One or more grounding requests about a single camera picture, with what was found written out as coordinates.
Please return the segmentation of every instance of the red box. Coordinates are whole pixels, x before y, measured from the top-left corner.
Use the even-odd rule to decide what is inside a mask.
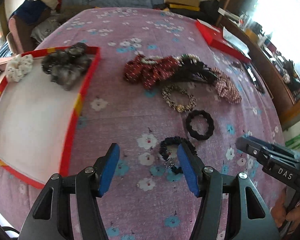
[[[238,60],[243,61],[244,63],[251,62],[250,58],[247,58],[245,55],[243,55],[240,51],[232,47],[224,38],[222,30],[218,27],[214,27],[220,32],[213,30],[203,24],[201,24],[199,21],[196,21],[195,25],[197,26],[197,29],[200,31],[206,42],[209,46],[214,47],[216,49],[219,49]]]

